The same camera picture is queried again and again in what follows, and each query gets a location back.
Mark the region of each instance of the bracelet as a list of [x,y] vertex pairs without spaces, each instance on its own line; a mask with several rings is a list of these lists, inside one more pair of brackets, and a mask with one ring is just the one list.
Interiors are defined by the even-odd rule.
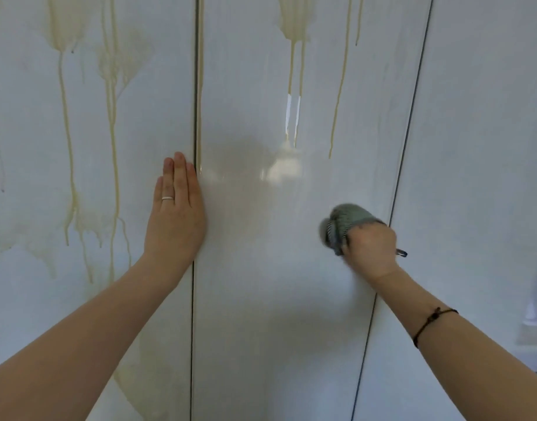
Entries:
[[412,343],[414,344],[414,346],[416,348],[418,348],[418,337],[422,333],[422,331],[424,331],[428,325],[430,325],[432,322],[434,322],[436,319],[438,319],[441,315],[443,315],[444,313],[449,313],[450,311],[453,311],[453,312],[459,314],[459,312],[457,310],[455,310],[455,309],[440,310],[440,308],[438,307],[438,308],[436,308],[436,310],[434,310],[434,313],[432,313],[426,319],[426,323],[424,325],[422,325],[422,328],[419,329],[417,334],[412,339]]

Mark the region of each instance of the person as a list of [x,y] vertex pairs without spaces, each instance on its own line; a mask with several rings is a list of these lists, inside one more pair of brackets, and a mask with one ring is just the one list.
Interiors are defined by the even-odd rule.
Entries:
[[[0,421],[85,420],[122,356],[193,262],[206,233],[201,190],[181,153],[163,163],[143,256],[124,276],[0,365]],[[345,260],[411,337],[443,302],[395,259],[396,235],[353,228]],[[421,331],[418,348],[468,421],[537,420],[537,375],[453,311]]]

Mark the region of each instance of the finger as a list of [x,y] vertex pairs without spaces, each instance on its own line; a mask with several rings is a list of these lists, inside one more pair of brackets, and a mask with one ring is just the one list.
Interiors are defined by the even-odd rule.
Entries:
[[[163,180],[162,180],[161,198],[175,198],[175,189],[173,188],[173,159],[166,158],[163,162]],[[173,204],[173,199],[163,199],[161,206]]]
[[189,204],[189,184],[187,182],[187,162],[185,155],[175,152],[175,205]]
[[187,162],[187,177],[189,181],[189,203],[192,207],[202,206],[202,192],[200,190],[200,184],[198,183],[198,177],[196,176],[196,170],[194,165]]
[[153,211],[159,211],[161,208],[163,176],[160,176],[156,181],[156,188],[153,191]]

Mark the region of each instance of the glossy white surface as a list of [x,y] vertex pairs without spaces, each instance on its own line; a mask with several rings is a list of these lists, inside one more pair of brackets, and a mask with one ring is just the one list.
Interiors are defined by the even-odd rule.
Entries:
[[[12,246],[0,254],[0,363],[108,283],[115,180],[101,77],[106,73],[99,71],[98,62],[101,1],[96,1],[54,0],[62,26],[57,41],[69,42],[63,80],[79,194],[69,247],[62,227],[71,204],[70,162],[60,55],[45,31],[48,3],[0,3],[0,145],[6,173],[5,192],[0,191],[0,246]],[[118,97],[115,132],[120,216],[126,221],[133,260],[143,249],[163,158],[176,149],[193,156],[194,9],[195,0],[116,0],[118,58],[124,77],[132,78]],[[108,13],[106,17],[111,39]],[[119,76],[117,94],[123,84]],[[76,221],[85,230],[93,284],[85,271]],[[113,251],[118,277],[128,266],[120,223]],[[109,382],[91,419],[188,419],[190,327],[187,274],[121,363],[122,387]]]
[[[513,351],[537,276],[537,0],[434,0],[392,226],[403,267]],[[461,420],[382,301],[356,421]]]
[[[205,0],[196,421],[350,420],[353,409],[373,292],[317,228],[345,201],[389,218],[430,0],[365,0],[357,46],[352,0],[331,159],[349,0],[280,1],[299,9],[293,20],[279,22],[279,0]],[[290,102],[279,24],[299,40]]]

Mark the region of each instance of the forearm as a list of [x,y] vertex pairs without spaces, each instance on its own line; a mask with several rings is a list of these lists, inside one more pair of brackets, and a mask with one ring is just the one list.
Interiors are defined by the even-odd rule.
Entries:
[[[411,337],[437,307],[448,308],[402,269],[370,284]],[[537,375],[461,316],[440,316],[418,343],[468,421],[537,420]]]
[[122,356],[184,274],[146,258],[0,365],[0,420],[85,420]]

